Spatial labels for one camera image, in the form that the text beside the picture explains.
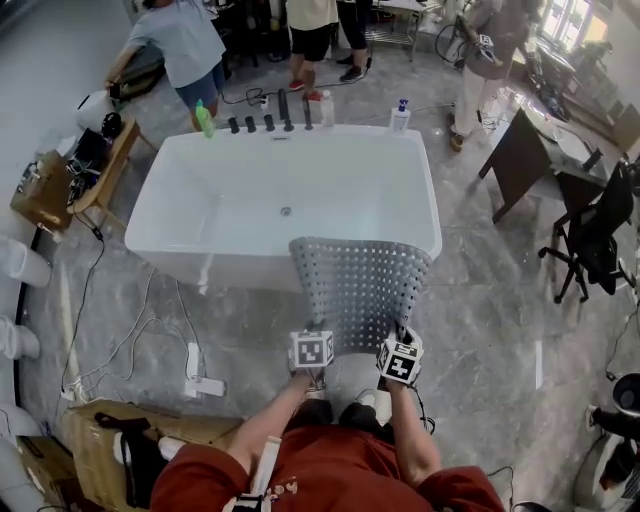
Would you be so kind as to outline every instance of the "marble floor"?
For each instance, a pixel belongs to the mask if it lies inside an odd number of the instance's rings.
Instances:
[[[334,83],[336,65],[323,63],[320,83]],[[446,114],[461,75],[433,55],[409,62],[394,48],[376,49],[366,79],[334,87],[340,123],[385,125],[399,98],[414,111],[411,128],[422,133],[436,190],[444,247],[436,260],[412,319],[426,355],[418,388],[426,412],[436,420],[435,440],[448,466],[477,464],[491,472],[515,469],[516,500],[536,500],[554,510],[570,510],[573,478],[593,437],[584,428],[589,402],[606,404],[611,384],[603,368],[625,315],[634,310],[628,287],[609,297],[591,288],[592,299],[578,303],[577,285],[558,306],[552,296],[565,268],[537,250],[551,240],[551,225],[562,205],[525,197],[498,226],[491,221],[500,206],[495,179],[477,172],[491,148],[476,134],[460,154],[450,151]],[[238,69],[225,90],[238,101],[249,87],[275,91],[287,84],[286,63],[262,63]],[[289,95],[292,118],[303,118],[299,94]],[[276,113],[275,102],[271,111]],[[143,132],[157,144],[190,131],[189,120],[166,80],[126,112],[137,117]],[[223,104],[223,118],[261,116],[246,103]],[[319,120],[319,109],[314,110]],[[605,154],[610,159],[617,155]],[[153,159],[138,144],[120,182],[113,208],[127,218]],[[130,332],[143,307],[152,268],[127,251],[123,235],[105,223],[106,249],[89,282],[75,349],[65,382],[105,362]],[[635,230],[617,234],[627,265],[635,267]],[[51,285],[29,290],[26,321],[42,343],[36,361],[20,363],[24,407],[47,422],[64,439],[60,418],[68,403],[59,403],[60,378],[73,337],[76,315],[89,268],[101,246],[89,230],[74,221],[61,243],[44,237],[40,251],[53,263]],[[301,296],[270,291],[180,285],[184,306],[202,344],[210,377],[228,385],[224,398],[189,399],[184,386],[185,350],[172,327],[188,340],[176,282],[156,273],[133,336],[105,369],[89,395],[152,404],[178,411],[223,416],[250,416],[260,410],[288,377],[287,333],[308,319]],[[164,324],[150,322],[151,318]],[[611,366],[629,371],[638,362],[638,329],[631,324]],[[133,372],[129,376],[132,356]],[[375,386],[372,356],[345,356],[329,368],[330,397],[339,411],[364,388]],[[85,380],[86,388],[100,373]],[[492,478],[501,496],[510,494],[509,472]]]

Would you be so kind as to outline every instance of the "white pants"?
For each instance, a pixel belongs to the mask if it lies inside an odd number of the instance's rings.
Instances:
[[[468,137],[478,124],[477,110],[491,99],[502,85],[502,80],[487,80],[465,66],[462,72],[462,88],[456,101],[456,121],[451,129]]]

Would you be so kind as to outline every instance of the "black office chair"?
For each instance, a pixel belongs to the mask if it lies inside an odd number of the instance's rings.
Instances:
[[[569,266],[562,291],[554,298],[556,304],[562,302],[574,275],[582,290],[580,302],[589,300],[583,269],[588,273],[589,283],[599,284],[609,295],[615,293],[616,280],[619,278],[635,287],[635,277],[627,275],[618,260],[618,246],[613,239],[615,231],[629,219],[632,212],[629,164],[620,162],[598,202],[587,206],[570,219],[569,235],[567,236],[563,226],[558,228],[557,234],[564,239],[569,254],[551,247],[543,247],[538,252],[541,258],[550,254]]]

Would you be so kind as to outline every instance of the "bathtub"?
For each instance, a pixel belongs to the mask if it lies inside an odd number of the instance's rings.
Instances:
[[[442,237],[420,133],[296,125],[169,137],[125,243],[184,283],[299,292],[288,247],[301,236],[402,242],[435,259]]]

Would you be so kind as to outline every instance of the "gray perforated panel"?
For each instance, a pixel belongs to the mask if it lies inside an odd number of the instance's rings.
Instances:
[[[313,322],[333,331],[336,355],[376,354],[396,322],[404,331],[431,262],[393,242],[305,237],[289,250]]]

